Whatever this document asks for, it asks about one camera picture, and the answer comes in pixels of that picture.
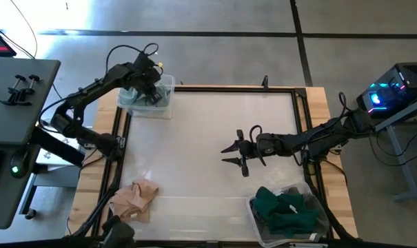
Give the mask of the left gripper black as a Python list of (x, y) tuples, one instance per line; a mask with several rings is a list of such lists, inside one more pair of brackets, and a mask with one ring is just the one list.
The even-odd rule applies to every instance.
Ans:
[(145, 53), (139, 53), (132, 64), (134, 71), (132, 87), (142, 94), (152, 95), (152, 103), (151, 97), (146, 96), (145, 105), (156, 105), (162, 99), (155, 86), (155, 83), (161, 79), (161, 75), (154, 66), (155, 62)]

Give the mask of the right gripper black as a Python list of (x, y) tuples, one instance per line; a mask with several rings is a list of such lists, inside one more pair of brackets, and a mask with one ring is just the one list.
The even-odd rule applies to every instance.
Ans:
[(248, 177), (249, 169), (247, 166), (247, 160), (258, 158), (263, 166), (266, 166), (266, 163), (260, 150), (258, 149), (257, 143), (245, 140), (242, 130), (237, 130), (236, 134), (238, 136), (238, 140), (235, 140), (232, 145), (223, 149), (221, 153), (239, 151), (239, 154), (241, 155), (240, 158), (223, 158), (222, 161), (238, 165), (241, 168), (243, 177)]

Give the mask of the sage green towel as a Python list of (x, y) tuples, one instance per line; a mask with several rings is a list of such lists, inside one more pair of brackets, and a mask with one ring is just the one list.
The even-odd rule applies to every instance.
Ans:
[(145, 105), (145, 94), (139, 94), (135, 89), (119, 90), (118, 104), (121, 107), (167, 107), (170, 103), (172, 91), (169, 87), (163, 85), (157, 86), (156, 91), (162, 96), (162, 99), (156, 105)]

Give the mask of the dark green towel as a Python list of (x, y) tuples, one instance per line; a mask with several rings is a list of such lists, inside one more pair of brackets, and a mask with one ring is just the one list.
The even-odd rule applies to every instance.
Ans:
[(302, 194), (276, 195), (266, 187), (257, 190), (251, 204), (253, 215), (270, 234), (282, 234), (287, 238), (312, 233), (320, 215), (319, 210), (307, 208)]

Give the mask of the clear plastic bin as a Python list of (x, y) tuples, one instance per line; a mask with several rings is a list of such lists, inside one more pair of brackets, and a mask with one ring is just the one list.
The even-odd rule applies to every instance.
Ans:
[[(330, 223), (328, 217), (326, 216), (325, 210), (323, 209), (320, 201), (315, 197), (312, 193), (309, 185), (305, 182), (294, 183), (287, 187), (282, 187), (280, 189), (270, 190), (275, 194), (279, 194), (281, 192), (285, 192), (288, 189), (295, 187), (297, 190), (305, 197), (306, 205), (308, 209), (316, 209), (320, 212), (320, 217), (327, 223), (326, 231), (329, 231)], [(250, 220), (256, 234), (258, 243), (263, 248), (275, 248), (279, 245), (284, 245), (289, 242), (318, 242), (320, 238), (325, 236), (327, 232), (323, 233), (313, 233), (311, 235), (302, 235), (302, 236), (295, 236), (294, 238), (286, 238), (280, 235), (271, 235), (267, 229), (267, 227), (257, 219), (252, 213), (252, 204), (251, 201), (255, 199), (255, 195), (250, 196), (246, 201), (246, 207), (250, 216)]]
[(141, 106), (133, 106), (133, 107), (121, 107), (118, 104), (118, 95), (116, 98), (116, 104), (126, 110), (127, 113), (131, 114), (135, 117), (143, 117), (143, 118), (164, 118), (170, 119), (172, 116), (172, 108), (173, 108), (173, 98), (174, 98), (174, 86), (175, 86), (175, 78), (171, 75), (164, 74), (161, 77), (161, 80), (155, 83), (155, 86), (163, 85), (165, 87), (169, 87), (172, 91), (170, 103), (167, 107), (141, 107)]

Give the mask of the beige towel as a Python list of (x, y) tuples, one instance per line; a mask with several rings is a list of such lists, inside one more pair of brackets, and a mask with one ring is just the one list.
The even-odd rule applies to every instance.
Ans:
[(120, 188), (110, 199), (110, 210), (122, 221), (149, 223), (150, 205), (159, 193), (159, 186), (147, 179), (137, 179)]

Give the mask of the black screw clamp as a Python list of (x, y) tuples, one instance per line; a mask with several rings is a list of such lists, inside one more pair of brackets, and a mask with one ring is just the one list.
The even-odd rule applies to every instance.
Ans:
[(10, 94), (9, 98), (7, 100), (0, 100), (0, 103), (4, 104), (4, 105), (16, 105), (16, 98), (17, 95), (19, 93), (17, 86), (21, 81), (26, 81), (26, 78), (24, 76), (21, 76), (19, 74), (16, 74), (14, 76), (17, 81), (15, 82), (15, 84), (12, 87), (8, 88), (8, 93)]
[(31, 102), (26, 100), (26, 97), (33, 95), (35, 93), (33, 86), (35, 83), (40, 81), (40, 77), (37, 75), (31, 74), (28, 78), (31, 80), (30, 87), (20, 89), (16, 93), (16, 96), (14, 98), (14, 103), (16, 105), (24, 105), (24, 106), (32, 105)]

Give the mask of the grey desk leg base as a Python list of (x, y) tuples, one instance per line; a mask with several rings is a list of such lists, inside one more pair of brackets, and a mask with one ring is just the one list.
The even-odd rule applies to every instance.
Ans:
[(32, 199), (38, 187), (64, 187), (76, 188), (79, 181), (79, 168), (76, 166), (65, 166), (49, 170), (45, 165), (37, 165), (30, 175), (26, 187), (19, 214), (26, 215), (31, 208)]

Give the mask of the grey desk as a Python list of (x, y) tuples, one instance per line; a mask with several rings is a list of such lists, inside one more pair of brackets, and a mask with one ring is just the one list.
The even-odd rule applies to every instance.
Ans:
[(31, 105), (9, 106), (0, 102), (0, 229), (11, 226), (32, 170), (29, 165), (25, 176), (15, 178), (10, 159), (28, 144), (60, 66), (58, 60), (0, 57), (0, 101), (10, 97), (8, 89), (17, 82), (16, 75), (33, 74), (40, 78), (34, 84), (34, 94), (28, 97)]

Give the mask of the black computer mouse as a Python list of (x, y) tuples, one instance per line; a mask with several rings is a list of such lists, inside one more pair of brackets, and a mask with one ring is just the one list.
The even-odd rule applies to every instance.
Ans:
[(17, 150), (10, 158), (10, 173), (13, 178), (23, 178), (29, 171), (28, 149)]

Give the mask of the grey metal stand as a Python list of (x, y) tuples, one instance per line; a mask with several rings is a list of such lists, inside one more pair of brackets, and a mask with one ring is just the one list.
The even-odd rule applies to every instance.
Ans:
[(411, 170), (409, 168), (409, 163), (415, 159), (417, 159), (417, 155), (406, 159), (405, 154), (406, 151), (409, 149), (412, 141), (417, 138), (417, 133), (415, 133), (408, 143), (406, 144), (406, 147), (402, 149), (400, 146), (400, 143), (398, 142), (398, 139), (396, 137), (396, 133), (394, 131), (395, 124), (402, 124), (402, 125), (408, 125), (410, 127), (417, 126), (417, 121), (411, 121), (406, 122), (407, 119), (417, 116), (417, 100), (413, 103), (409, 104), (407, 107), (405, 107), (403, 110), (395, 113), (394, 115), (386, 118), (384, 121), (381, 121), (379, 124), (375, 126), (375, 131), (377, 134), (379, 134), (381, 131), (386, 131), (392, 146), (394, 148), (394, 152), (392, 154), (389, 154), (387, 152), (384, 152), (386, 155), (397, 158), (399, 164), (388, 164), (381, 161), (381, 159), (378, 159), (381, 163), (383, 163), (386, 166), (390, 167), (399, 167), (402, 169), (403, 174), (405, 176), (405, 181), (407, 183), (407, 186), (409, 190), (404, 193), (396, 194), (394, 196), (394, 200), (400, 201), (400, 200), (409, 200), (412, 198), (417, 198), (417, 185), (414, 180), (414, 177), (411, 173)]

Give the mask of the black lit computer tower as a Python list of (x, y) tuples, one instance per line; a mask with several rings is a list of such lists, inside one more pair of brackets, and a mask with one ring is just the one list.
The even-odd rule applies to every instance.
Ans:
[(417, 101), (417, 62), (396, 63), (356, 102), (372, 119), (387, 118)]

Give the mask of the black metal table frame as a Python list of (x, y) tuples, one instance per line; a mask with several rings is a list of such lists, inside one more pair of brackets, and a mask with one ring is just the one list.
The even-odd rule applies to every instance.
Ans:
[[(329, 106), (325, 89), (322, 87), (283, 87), (274, 86), (265, 89), (262, 86), (246, 86), (246, 85), (178, 85), (176, 92), (216, 92), (216, 93), (263, 93), (263, 94), (290, 94), (293, 101), (294, 116), (298, 131), (303, 128), (311, 129), (319, 122), (323, 122), (326, 117), (330, 117)], [(101, 181), (101, 189), (97, 195), (97, 206), (94, 208), (87, 220), (75, 231), (71, 236), (63, 239), (69, 242), (71, 247), (91, 247), (98, 248), (100, 242), (105, 240), (107, 232), (98, 235), (98, 225), (102, 221), (114, 224), (111, 211), (104, 206), (108, 202), (105, 195), (111, 196), (113, 191), (108, 185), (111, 171), (117, 173), (114, 176), (114, 182), (118, 183), (121, 179), (119, 174), (123, 169), (123, 160), (121, 157), (116, 161), (116, 165), (112, 166), (110, 162), (105, 162), (103, 166), (103, 179)], [(337, 217), (331, 212), (327, 206), (327, 197), (325, 195), (325, 182), (322, 175), (321, 165), (318, 160), (311, 161), (308, 167), (314, 168), (314, 173), (309, 175), (304, 173), (306, 183), (312, 188), (313, 194), (318, 197), (321, 206), (325, 208), (330, 228), (324, 238), (320, 238), (317, 245), (328, 245), (331, 248), (346, 247), (347, 243), (357, 241), (349, 232), (340, 224)], [(135, 241), (131, 236), (121, 238), (125, 247), (142, 248), (142, 247), (162, 247), (162, 248), (259, 248), (257, 242), (252, 241), (222, 241), (222, 240), (140, 240)]]

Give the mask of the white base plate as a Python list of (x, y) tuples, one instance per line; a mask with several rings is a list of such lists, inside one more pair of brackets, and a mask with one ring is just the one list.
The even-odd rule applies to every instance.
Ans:
[(41, 148), (37, 156), (38, 164), (80, 167), (85, 158), (84, 149), (75, 138), (38, 128), (32, 134), (32, 140)]

